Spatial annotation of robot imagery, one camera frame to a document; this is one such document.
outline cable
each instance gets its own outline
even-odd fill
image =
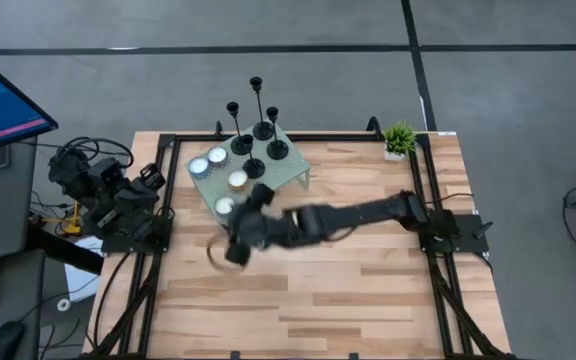
[[[213,267],[213,269],[215,269],[217,271],[221,271],[223,273],[240,273],[240,272],[243,272],[244,271],[243,267],[223,265],[223,264],[218,263],[212,257],[212,248],[213,248],[213,246],[215,246],[215,244],[217,244],[217,242],[219,242],[220,239],[221,239],[220,237],[213,237],[212,239],[208,240],[208,244],[206,245],[206,256],[208,257],[208,262],[210,263],[210,265]]]
[[[84,333],[86,335],[86,340],[88,340],[88,342],[90,343],[90,346],[92,346],[93,349],[96,349],[97,347],[95,346],[95,344],[92,342],[92,339],[90,338],[90,335],[88,335],[88,329],[86,329],[86,332]]]
[[[46,299],[46,300],[40,301],[37,305],[33,306],[30,310],[28,310],[21,318],[19,318],[19,321],[20,321],[20,322],[23,321],[23,320],[26,318],[26,316],[30,315],[31,312],[33,312],[35,309],[39,308],[41,305],[47,303],[48,301],[54,300],[54,299],[56,299],[56,298],[58,298],[58,297],[62,297],[62,296],[65,296],[65,295],[70,295],[70,294],[74,294],[74,293],[76,293],[76,292],[79,292],[79,291],[81,291],[81,289],[83,289],[83,288],[85,288],[86,286],[90,285],[93,281],[97,280],[98,278],[99,278],[99,275],[95,276],[94,278],[90,279],[90,281],[88,281],[87,283],[85,283],[83,286],[81,286],[81,287],[80,287],[79,289],[77,289],[77,290],[73,290],[73,291],[69,291],[69,292],[64,292],[64,293],[61,293],[61,294],[57,294],[57,295],[55,295],[55,296],[49,297],[49,298]]]
[[[27,143],[27,142],[23,142],[20,141],[20,144],[26,144],[26,145],[30,145],[30,146],[43,146],[43,147],[49,147],[49,148],[55,148],[55,149],[59,149],[61,146],[60,145],[53,145],[53,144],[42,144],[42,143],[36,143],[36,144],[32,144],[32,143]],[[91,147],[88,147],[86,145],[81,145],[80,146],[82,148],[83,151],[95,151],[97,152],[96,149],[93,149]],[[99,154],[104,154],[104,155],[117,155],[117,156],[129,156],[126,153],[123,152],[112,152],[112,151],[98,151]]]
[[[67,208],[73,206],[73,204],[66,204],[66,203],[63,203],[63,204],[51,204],[51,205],[42,204],[42,203],[39,203],[39,202],[36,202],[36,201],[31,201],[30,203],[31,203],[31,204],[34,204],[34,205],[39,205],[39,206],[42,206],[42,207],[45,207],[45,208],[56,207],[56,208],[59,208],[59,209],[67,209]]]
[[[100,154],[101,152],[99,150],[99,144],[100,143],[106,143],[106,144],[111,144],[111,145],[114,145],[114,146],[122,149],[125,152],[125,154],[129,157],[128,163],[119,165],[121,168],[123,168],[123,169],[128,168],[135,162],[135,157],[132,154],[132,152],[130,151],[130,149],[128,149],[123,144],[120,144],[114,140],[109,140],[109,139],[105,139],[105,138],[89,138],[89,137],[74,138],[74,139],[68,141],[63,146],[61,146],[59,149],[57,149],[57,153],[55,154],[55,157],[59,158],[61,156],[64,156],[64,155],[68,154],[70,151],[78,149],[78,148],[82,147],[84,144],[88,144],[88,143],[95,144],[95,149],[92,150],[92,151],[94,151],[94,154],[92,154],[92,156],[86,157],[86,161],[90,161],[90,160],[94,159],[98,154]]]
[[[564,195],[564,199],[563,199],[563,206],[562,206],[562,214],[561,217],[563,219],[564,222],[564,226],[566,227],[566,232],[568,233],[568,236],[570,237],[570,240],[572,240],[572,242],[575,243],[576,245],[576,238],[575,236],[572,234],[572,231],[570,230],[570,226],[568,225],[568,219],[566,218],[566,204],[568,203],[568,197],[570,197],[570,194],[572,194],[574,191],[576,191],[576,187],[568,190],[568,192],[566,193],[566,195]]]
[[[121,260],[119,260],[119,264],[117,264],[117,266],[115,267],[115,270],[113,270],[112,274],[110,275],[110,278],[108,279],[108,284],[106,284],[106,288],[104,289],[103,294],[101,295],[101,300],[99,300],[99,306],[97,307],[97,316],[95,316],[95,326],[93,328],[93,333],[92,333],[92,339],[93,339],[93,344],[94,347],[99,346],[99,343],[97,342],[97,339],[99,338],[99,319],[101,318],[101,309],[104,306],[104,300],[106,300],[106,295],[108,295],[108,290],[110,289],[110,285],[112,285],[112,282],[115,280],[115,276],[117,276],[117,273],[119,272],[119,269],[121,268],[121,265],[124,264],[124,261],[126,261],[126,259],[128,259],[128,256],[130,256],[131,253],[126,253],[124,255],[124,257],[121,258]]]
[[[55,214],[55,217],[59,217],[59,215],[57,215],[57,212],[55,212],[55,210],[51,207],[46,207],[46,205],[44,205],[43,201],[41,201],[41,197],[39,197],[39,193],[36,192],[35,190],[32,191],[32,194],[35,195],[37,197],[37,201],[38,201],[38,205],[41,206],[44,210],[50,210],[53,214]]]
[[[162,206],[159,209],[157,209],[157,211],[155,212],[155,217],[161,215],[164,209],[167,209],[169,212],[172,212],[172,217],[170,217],[170,220],[174,220],[175,216],[177,216],[177,213],[175,212],[175,209],[171,208],[170,206]]]
[[[44,219],[44,220],[45,220],[45,219],[56,219],[56,218],[52,217],[52,215],[48,215],[48,214],[46,214],[45,212],[39,211],[39,210],[37,210],[37,209],[35,209],[35,208],[32,208],[32,207],[31,207],[31,208],[29,208],[29,209],[30,209],[30,211],[32,211],[33,213],[38,214],[38,215],[41,215],[42,219]]]
[[[357,227],[356,227],[356,226],[355,226],[354,228],[348,229],[348,231],[347,231],[346,233],[344,233],[343,235],[341,235],[341,236],[338,236],[338,237],[336,237],[336,238],[327,238],[327,239],[324,240],[324,241],[326,241],[326,242],[341,241],[341,240],[347,238],[348,236],[352,235],[352,233],[354,233],[355,230],[357,230]]]
[[[488,265],[488,267],[490,268],[490,273],[492,274],[493,270],[492,270],[492,264],[490,263],[490,260],[488,260],[488,258],[483,253],[473,253],[473,254],[475,254],[476,257],[483,260],[483,262],[485,262],[486,265]]]
[[[64,214],[64,216],[62,216],[59,220],[59,222],[57,223],[57,225],[55,225],[55,227],[52,229],[52,233],[55,234],[55,236],[57,237],[64,237],[64,222],[66,221],[66,218],[68,217],[68,214],[70,214],[70,211],[68,211],[67,213]]]
[[[46,351],[48,351],[48,350],[52,350],[52,349],[59,349],[59,348],[62,348],[62,347],[82,347],[82,346],[84,346],[84,344],[67,344],[67,345],[51,346],[51,347],[49,347],[49,348],[46,348],[46,349],[44,350],[44,352],[46,352]]]
[[[55,325],[52,326],[52,331],[50,331],[50,336],[48,337],[48,342],[46,342],[46,346],[44,351],[41,352],[41,356],[39,357],[39,360],[44,360],[44,356],[46,355],[46,351],[48,351],[48,348],[50,345],[50,340],[52,340],[53,335],[55,335]]]
[[[436,204],[438,202],[442,202],[444,200],[450,199],[451,197],[455,197],[455,196],[470,196],[470,197],[475,197],[475,195],[473,194],[469,194],[469,193],[454,193],[451,195],[448,195],[446,197],[442,197],[439,200],[431,200],[431,201],[426,201],[426,204]]]
[[[566,195],[566,197],[564,197],[564,204],[561,208],[562,209],[561,217],[564,221],[564,226],[566,227],[566,232],[568,233],[570,240],[572,240],[572,242],[575,243],[575,245],[576,245],[575,236],[572,234],[572,231],[570,230],[570,226],[568,225],[568,219],[566,219],[566,199],[567,199],[567,197],[568,197],[568,195]]]
[[[68,340],[75,334],[75,331],[77,331],[77,328],[79,327],[79,323],[80,323],[80,322],[81,322],[81,318],[77,318],[77,322],[75,323],[75,326],[72,328],[72,330],[70,331],[70,333],[68,334],[68,336],[66,336],[63,340],[58,341],[58,342],[56,342],[55,344],[52,344],[52,345],[50,345],[50,341],[48,341],[48,342],[46,343],[46,346],[40,346],[40,347],[45,347],[45,348],[55,347],[55,346],[59,346],[59,345],[65,343],[66,341],[68,341]]]

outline wooden table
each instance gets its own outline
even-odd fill
[[[159,135],[136,133],[129,177],[154,161]],[[470,192],[457,136],[432,133],[430,140],[442,197]],[[241,351],[242,358],[343,359],[351,352],[373,359],[443,357],[427,260],[417,235],[395,221],[362,227],[334,244],[255,252],[241,274],[214,270],[206,259],[206,244],[225,233],[183,166],[214,145],[185,142],[181,147],[172,197],[177,216],[160,275],[149,358],[227,358],[233,350]],[[298,184],[281,188],[275,209],[309,202],[348,205],[414,189],[409,162],[385,161],[382,143],[297,145],[312,165],[310,189],[306,192]],[[169,159],[167,154],[164,164]],[[428,187],[421,155],[419,163]],[[474,204],[471,198],[455,197],[444,207],[470,213]],[[98,294],[121,257],[105,260]],[[455,261],[465,307],[493,344],[509,351],[490,270],[471,254],[457,254]],[[112,284],[100,338],[125,309],[133,266],[131,256]],[[455,351],[460,351],[454,314],[447,308]],[[140,327],[138,313],[133,351]]]

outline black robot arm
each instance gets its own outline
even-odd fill
[[[335,241],[336,232],[378,223],[398,221],[408,231],[428,231],[442,238],[458,235],[452,213],[429,214],[425,205],[412,192],[402,191],[385,199],[336,208],[330,205],[306,205],[286,209],[280,218],[261,212],[270,204],[274,192],[263,184],[253,189],[243,204],[237,205],[229,218],[230,247],[226,259],[245,266],[250,249],[266,249],[272,245],[298,248]]]
[[[78,139],[75,145],[103,140]],[[139,243],[155,252],[162,221],[153,206],[159,201],[157,191],[166,183],[157,166],[148,164],[129,180],[122,173],[127,164],[113,157],[91,164],[94,156],[88,157],[75,145],[65,145],[50,159],[48,177],[86,209],[82,216],[86,231],[105,242],[120,243],[125,251]]]

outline black cable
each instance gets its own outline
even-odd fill
[[[66,204],[66,203],[63,203],[63,204],[50,204],[50,205],[48,205],[48,204],[42,204],[42,203],[39,203],[39,202],[36,202],[36,201],[31,201],[30,203],[31,203],[31,204],[34,204],[34,205],[39,205],[39,206],[42,206],[42,207],[45,207],[45,208],[56,207],[56,208],[59,208],[59,209],[67,209],[67,208],[69,208],[69,207],[71,207],[71,206],[74,205],[74,204]]]
[[[566,197],[564,197],[564,204],[562,206],[561,217],[564,221],[564,226],[566,227],[566,232],[568,232],[568,236],[570,237],[570,240],[572,240],[572,242],[574,242],[576,245],[575,236],[572,234],[572,231],[570,230],[570,226],[568,225],[568,219],[566,219],[566,199],[567,199],[567,197],[568,197],[568,194],[566,194]]]
[[[59,149],[61,146],[60,145],[53,145],[53,144],[42,144],[42,143],[36,143],[36,144],[32,144],[32,143],[27,143],[27,142],[23,142],[20,141],[20,144],[26,144],[26,145],[30,145],[30,146],[43,146],[43,147],[49,147],[49,148],[54,148],[54,149]],[[86,145],[81,145],[80,146],[82,148],[83,151],[94,151],[97,152],[96,149],[93,149],[89,146]],[[125,152],[112,152],[112,151],[98,151],[99,154],[104,154],[104,155],[117,155],[117,156],[129,156],[128,154],[126,154]]]
[[[170,220],[174,220],[175,216],[177,216],[177,213],[175,212],[175,209],[171,208],[170,206],[162,206],[159,209],[157,209],[157,211],[155,212],[155,217],[161,215],[161,212],[167,209],[168,211],[172,212],[172,217],[170,218]]]
[[[70,215],[70,211],[67,211],[64,216],[62,216],[60,219],[61,221],[58,222],[55,227],[52,229],[52,233],[57,236],[57,237],[65,237],[65,233],[64,233],[64,221],[66,221],[66,218],[68,217],[68,215]]]
[[[51,347],[49,347],[49,348],[46,348],[46,349],[44,350],[44,352],[45,352],[45,351],[48,351],[48,350],[52,350],[52,349],[59,349],[59,348],[62,348],[62,347],[82,347],[82,346],[84,346],[84,344],[66,344],[66,345],[59,345],[59,346],[51,346]]]
[[[38,205],[41,206],[44,210],[50,210],[53,214],[55,214],[55,217],[58,218],[59,215],[57,215],[57,212],[55,212],[55,210],[53,208],[50,207],[46,207],[44,205],[44,202],[41,201],[41,197],[39,196],[39,193],[36,192],[35,190],[32,191],[32,194],[35,195],[37,197],[37,201],[38,201]]]
[[[131,253],[126,253],[124,255],[124,257],[122,257],[121,260],[119,260],[119,263],[115,267],[115,270],[113,270],[112,274],[110,275],[110,278],[108,279],[108,284],[106,284],[106,288],[104,289],[104,292],[101,295],[101,300],[99,300],[99,306],[97,307],[97,316],[95,316],[95,326],[93,328],[93,333],[92,333],[92,339],[93,339],[94,347],[99,346],[99,343],[97,342],[97,339],[99,338],[99,319],[101,318],[101,309],[104,306],[104,300],[106,300],[106,295],[108,295],[108,290],[110,289],[110,285],[112,285],[112,282],[115,280],[115,276],[117,276],[117,273],[119,272],[119,269],[121,268],[121,265],[124,264],[124,261],[126,261],[126,259],[128,259],[128,256],[130,256],[130,254]]]
[[[575,236],[572,234],[572,231],[570,230],[570,226],[568,225],[568,219],[566,218],[566,204],[568,203],[568,197],[570,197],[570,194],[572,194],[573,192],[576,191],[576,187],[568,190],[568,192],[566,193],[566,195],[564,195],[564,201],[563,201],[563,207],[562,207],[562,214],[561,217],[563,219],[564,222],[564,226],[566,227],[566,232],[568,232],[568,236],[570,237],[570,240],[572,240],[575,245],[576,245],[576,238]]]
[[[90,343],[90,346],[92,346],[93,349],[96,349],[97,347],[96,347],[95,344],[92,342],[92,339],[90,338],[90,335],[88,335],[88,329],[86,329],[86,332],[84,332],[84,334],[86,335],[86,340],[88,340],[88,342]]]
[[[454,193],[454,194],[448,195],[448,196],[446,196],[446,197],[442,197],[442,198],[439,199],[439,200],[426,201],[426,204],[436,204],[436,203],[438,203],[438,202],[441,202],[441,201],[450,199],[451,197],[455,197],[455,196],[470,196],[470,197],[475,197],[475,195],[469,194],[469,193]]]
[[[77,322],[75,323],[75,326],[72,328],[72,330],[70,331],[70,333],[68,334],[68,336],[66,336],[63,340],[56,342],[55,344],[50,345],[50,341],[48,341],[46,343],[46,346],[40,346],[40,347],[55,347],[55,346],[59,346],[63,343],[65,343],[66,341],[70,340],[70,338],[75,334],[75,332],[77,331],[77,328],[79,327],[79,323],[81,322],[81,318],[77,318]]]
[[[41,215],[41,216],[44,217],[44,218],[50,219],[50,218],[53,217],[52,215],[48,215],[48,214],[46,214],[45,212],[41,212],[41,211],[39,211],[39,210],[37,210],[37,209],[35,209],[35,208],[32,208],[32,207],[30,208],[30,211],[34,212],[35,214],[39,214],[39,215]]]
[[[100,151],[99,151],[99,144],[100,143],[106,143],[106,144],[111,144],[111,145],[114,145],[114,146],[122,149],[125,152],[125,154],[129,156],[130,159],[128,160],[128,163],[120,164],[121,168],[123,168],[123,169],[128,168],[135,162],[135,157],[132,154],[132,152],[130,151],[130,149],[128,149],[123,144],[120,144],[114,140],[109,140],[109,139],[105,139],[105,138],[89,138],[89,137],[74,138],[74,139],[68,141],[66,144],[64,144],[59,149],[57,149],[57,153],[55,154],[55,157],[59,158],[61,156],[64,156],[67,153],[69,153],[70,151],[73,151],[74,149],[80,148],[84,144],[88,144],[88,143],[95,144],[95,150],[94,150],[94,154],[92,156],[86,157],[87,161],[94,159],[98,154],[100,154]]]
[[[50,336],[48,337],[48,342],[46,342],[45,349],[44,349],[44,351],[41,352],[41,356],[39,357],[39,360],[44,360],[44,356],[46,355],[46,351],[48,351],[50,341],[52,340],[53,335],[55,335],[55,325],[52,326],[52,331],[50,332]]]
[[[491,264],[490,261],[484,256],[484,254],[482,254],[482,253],[473,253],[473,254],[475,254],[476,257],[478,257],[478,258],[480,258],[481,260],[483,260],[483,262],[485,262],[486,265],[488,265],[488,267],[490,268],[490,273],[492,274],[492,273],[493,273],[492,264]]]
[[[64,293],[61,293],[61,294],[57,294],[57,295],[55,295],[55,296],[49,297],[49,298],[46,299],[46,300],[40,301],[37,305],[33,306],[30,310],[28,310],[21,318],[19,318],[19,322],[23,321],[23,320],[26,318],[26,316],[30,315],[30,313],[32,313],[35,309],[39,308],[41,305],[47,303],[48,301],[54,300],[54,299],[56,299],[56,298],[58,298],[58,297],[62,297],[62,296],[65,296],[65,295],[74,294],[74,293],[76,293],[76,292],[78,292],[78,291],[81,291],[81,289],[83,289],[83,288],[85,288],[86,286],[90,285],[93,281],[97,280],[98,278],[99,278],[99,275],[95,276],[94,278],[90,279],[90,281],[88,281],[87,283],[85,283],[83,286],[81,286],[81,287],[80,287],[79,289],[77,289],[77,290],[73,290],[73,291],[69,291],[69,292],[64,292]]]

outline tea light candle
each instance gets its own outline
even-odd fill
[[[228,152],[221,146],[215,146],[208,151],[208,161],[210,161],[213,166],[222,167],[226,164],[227,159]]]
[[[222,196],[215,201],[215,211],[219,216],[228,216],[235,206],[235,199],[230,196]]]
[[[246,187],[246,183],[248,182],[248,175],[243,170],[235,170],[230,173],[228,176],[228,185],[235,190],[241,191],[243,188]]]
[[[208,175],[208,159],[199,157],[190,160],[188,170],[197,179],[205,178]]]

